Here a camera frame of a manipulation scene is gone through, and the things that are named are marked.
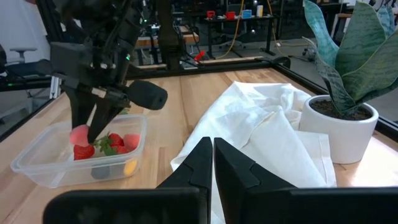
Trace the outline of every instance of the white cloth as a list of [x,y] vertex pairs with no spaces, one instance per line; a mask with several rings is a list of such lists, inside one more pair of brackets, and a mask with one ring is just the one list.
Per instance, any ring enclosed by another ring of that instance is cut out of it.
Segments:
[[[220,137],[296,187],[334,187],[328,136],[296,131],[309,97],[290,84],[234,82],[199,120],[172,169],[202,137]],[[214,170],[211,211],[212,224],[225,223]]]

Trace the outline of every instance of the white bottle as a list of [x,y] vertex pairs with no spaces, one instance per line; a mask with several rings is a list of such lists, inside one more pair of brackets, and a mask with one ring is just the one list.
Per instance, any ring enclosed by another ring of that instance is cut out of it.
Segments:
[[262,17],[262,5],[257,6],[257,17]]

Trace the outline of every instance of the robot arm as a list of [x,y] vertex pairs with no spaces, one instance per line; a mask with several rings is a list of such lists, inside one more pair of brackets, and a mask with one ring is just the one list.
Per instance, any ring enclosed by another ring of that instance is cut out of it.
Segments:
[[[145,0],[53,1],[68,33],[84,40],[51,43],[53,75],[64,80],[61,89],[70,99],[72,128],[86,124],[96,105],[88,132],[93,143],[130,101],[150,110],[164,106],[167,92],[162,88],[145,81],[126,86],[129,59],[147,21]],[[73,19],[79,19],[82,28]]]

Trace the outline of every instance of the microphone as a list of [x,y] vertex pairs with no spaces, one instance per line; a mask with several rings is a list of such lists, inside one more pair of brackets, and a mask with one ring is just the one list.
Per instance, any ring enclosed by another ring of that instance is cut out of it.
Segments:
[[147,81],[136,80],[125,91],[131,102],[150,110],[162,109],[167,101],[167,91]]

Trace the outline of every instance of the red object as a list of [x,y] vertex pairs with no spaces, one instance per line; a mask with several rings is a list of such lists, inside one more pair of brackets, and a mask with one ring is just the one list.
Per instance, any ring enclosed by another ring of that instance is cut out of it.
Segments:
[[200,53],[198,55],[196,55],[196,57],[194,58],[194,60],[197,62],[199,61],[203,56],[205,56],[205,51],[201,50]]
[[126,146],[115,146],[113,147],[113,149],[115,149],[118,154],[125,154],[130,152]]
[[234,20],[235,19],[235,12],[226,12],[225,14],[227,20]]
[[108,138],[111,140],[110,146],[124,146],[124,142],[122,137],[120,135],[112,133],[108,136]]
[[74,160],[89,159],[94,155],[94,152],[95,148],[92,145],[88,145],[86,147],[75,145],[73,147],[73,158]]
[[216,15],[216,12],[215,12],[215,11],[207,11],[207,18],[208,18],[208,19],[213,18],[213,16],[215,16],[215,15]]
[[123,138],[124,145],[128,150],[133,151],[138,147],[140,138],[139,134],[126,134]]

